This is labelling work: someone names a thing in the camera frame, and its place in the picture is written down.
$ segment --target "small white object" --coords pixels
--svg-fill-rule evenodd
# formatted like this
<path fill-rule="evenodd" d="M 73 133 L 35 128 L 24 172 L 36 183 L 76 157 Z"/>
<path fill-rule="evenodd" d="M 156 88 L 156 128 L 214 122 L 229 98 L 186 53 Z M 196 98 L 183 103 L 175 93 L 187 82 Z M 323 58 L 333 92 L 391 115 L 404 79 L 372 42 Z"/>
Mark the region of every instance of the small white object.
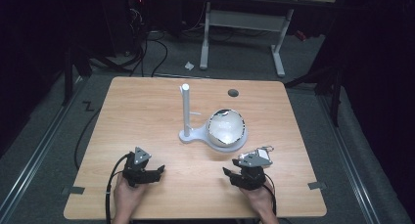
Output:
<path fill-rule="evenodd" d="M 181 88 L 182 88 L 182 90 L 189 90 L 189 88 L 190 88 L 190 86 L 189 86 L 189 84 L 183 84 L 182 86 L 181 86 Z"/>
<path fill-rule="evenodd" d="M 190 62 L 187 62 L 187 64 L 184 67 L 188 70 L 192 70 L 194 65 L 190 64 Z"/>

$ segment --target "hand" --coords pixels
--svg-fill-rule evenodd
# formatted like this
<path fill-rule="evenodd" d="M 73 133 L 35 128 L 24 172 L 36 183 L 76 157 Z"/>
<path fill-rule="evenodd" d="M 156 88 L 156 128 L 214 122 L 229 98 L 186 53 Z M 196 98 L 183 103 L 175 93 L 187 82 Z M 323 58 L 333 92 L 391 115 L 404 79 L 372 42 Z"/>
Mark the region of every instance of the hand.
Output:
<path fill-rule="evenodd" d="M 265 182 L 265 186 L 272 191 L 271 184 L 268 181 Z M 272 211 L 272 197 L 271 194 L 264 188 L 248 191 L 243 188 L 239 188 L 241 192 L 250 200 L 251 207 L 259 215 L 263 224 L 278 224 L 278 218 Z"/>
<path fill-rule="evenodd" d="M 122 173 L 118 174 L 114 189 L 116 213 L 113 224 L 127 224 L 129 222 L 148 185 L 140 184 L 138 187 L 131 187 L 128 185 L 128 181 L 122 177 Z"/>

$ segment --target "wooden table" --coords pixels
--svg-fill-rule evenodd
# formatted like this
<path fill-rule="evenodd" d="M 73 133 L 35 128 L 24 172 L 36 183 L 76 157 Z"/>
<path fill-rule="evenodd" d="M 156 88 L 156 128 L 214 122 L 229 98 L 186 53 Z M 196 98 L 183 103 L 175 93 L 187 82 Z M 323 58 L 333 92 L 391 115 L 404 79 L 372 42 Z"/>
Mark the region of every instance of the wooden table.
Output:
<path fill-rule="evenodd" d="M 183 144 L 182 97 L 190 85 L 191 125 L 196 128 L 219 109 L 233 109 L 244 118 L 249 136 L 235 153 L 219 153 L 201 142 Z M 229 89 L 239 91 L 230 97 Z M 262 146 L 273 146 L 273 164 L 265 168 L 276 186 L 278 216 L 323 216 L 316 182 L 284 85 L 277 81 L 116 77 L 109 89 L 65 208 L 68 219 L 105 219 L 105 191 L 115 163 L 136 146 L 153 157 L 147 169 L 165 165 L 159 183 L 151 184 L 133 217 L 249 218 L 248 201 L 230 184 L 222 167 L 239 168 L 231 159 Z M 124 162 L 118 167 L 122 170 Z M 114 198 L 111 205 L 114 215 Z"/>

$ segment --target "white dome object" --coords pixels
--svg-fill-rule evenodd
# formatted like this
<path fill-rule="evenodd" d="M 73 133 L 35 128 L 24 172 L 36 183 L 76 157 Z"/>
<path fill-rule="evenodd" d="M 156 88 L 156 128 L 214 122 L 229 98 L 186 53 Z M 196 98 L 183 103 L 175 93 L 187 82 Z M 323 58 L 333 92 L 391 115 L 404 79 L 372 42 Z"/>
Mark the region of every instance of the white dome object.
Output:
<path fill-rule="evenodd" d="M 245 122 L 234 110 L 219 110 L 207 122 L 207 136 L 218 147 L 232 147 L 245 134 Z"/>

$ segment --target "tape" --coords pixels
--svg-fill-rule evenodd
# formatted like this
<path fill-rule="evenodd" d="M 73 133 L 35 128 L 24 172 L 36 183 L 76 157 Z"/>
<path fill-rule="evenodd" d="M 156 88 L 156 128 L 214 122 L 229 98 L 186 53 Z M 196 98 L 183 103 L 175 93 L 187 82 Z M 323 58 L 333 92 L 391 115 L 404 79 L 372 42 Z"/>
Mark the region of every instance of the tape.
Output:
<path fill-rule="evenodd" d="M 69 195 L 69 194 L 82 195 L 84 191 L 85 191 L 85 188 L 82 188 L 82 187 L 71 187 L 71 188 L 64 187 L 62 189 L 61 194 L 64 195 L 64 196 Z"/>
<path fill-rule="evenodd" d="M 320 190 L 324 190 L 327 188 L 326 183 L 324 182 L 313 182 L 313 183 L 308 183 L 308 188 L 310 190 L 314 190 L 314 189 L 320 189 Z"/>

